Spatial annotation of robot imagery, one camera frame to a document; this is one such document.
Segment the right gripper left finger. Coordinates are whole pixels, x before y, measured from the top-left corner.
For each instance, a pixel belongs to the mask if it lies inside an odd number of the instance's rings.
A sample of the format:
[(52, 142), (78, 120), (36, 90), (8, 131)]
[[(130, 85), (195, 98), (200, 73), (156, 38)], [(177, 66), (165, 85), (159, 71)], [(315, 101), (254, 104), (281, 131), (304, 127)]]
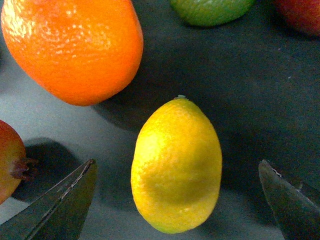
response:
[(77, 240), (91, 205), (97, 163), (90, 159), (2, 223), (2, 240)]

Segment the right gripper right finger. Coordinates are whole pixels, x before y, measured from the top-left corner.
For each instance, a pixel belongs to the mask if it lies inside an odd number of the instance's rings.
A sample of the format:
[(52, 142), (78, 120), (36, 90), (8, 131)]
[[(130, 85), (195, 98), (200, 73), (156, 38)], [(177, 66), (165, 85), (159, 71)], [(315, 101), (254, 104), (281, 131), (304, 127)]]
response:
[(268, 160), (258, 165), (259, 180), (273, 217), (286, 240), (320, 238), (320, 192)]

